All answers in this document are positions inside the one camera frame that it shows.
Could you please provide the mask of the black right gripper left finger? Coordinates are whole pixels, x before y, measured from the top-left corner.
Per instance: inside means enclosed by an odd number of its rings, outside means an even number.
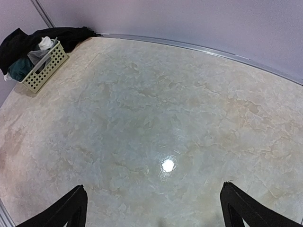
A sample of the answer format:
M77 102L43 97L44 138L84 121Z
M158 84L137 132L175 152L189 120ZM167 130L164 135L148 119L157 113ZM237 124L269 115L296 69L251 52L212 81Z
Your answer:
M19 224L20 227L84 227L88 196L83 185L77 185L52 206Z

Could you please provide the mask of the black trousers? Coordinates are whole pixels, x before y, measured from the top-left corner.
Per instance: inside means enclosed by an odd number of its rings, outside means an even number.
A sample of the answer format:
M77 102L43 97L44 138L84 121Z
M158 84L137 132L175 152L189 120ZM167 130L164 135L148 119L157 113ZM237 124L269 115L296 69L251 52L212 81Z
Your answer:
M43 37L57 38L65 52L72 52L75 47L91 37L101 37L88 27L55 27L37 30L28 35L20 28L8 35L0 45L0 69L5 75L18 59L25 57L32 51Z

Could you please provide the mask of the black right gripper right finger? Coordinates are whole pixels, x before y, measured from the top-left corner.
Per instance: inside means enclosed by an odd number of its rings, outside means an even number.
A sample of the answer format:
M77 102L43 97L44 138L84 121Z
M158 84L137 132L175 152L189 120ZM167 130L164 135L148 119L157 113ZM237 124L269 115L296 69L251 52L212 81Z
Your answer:
M231 182L225 182L220 192L226 227L300 227L301 224L263 206Z

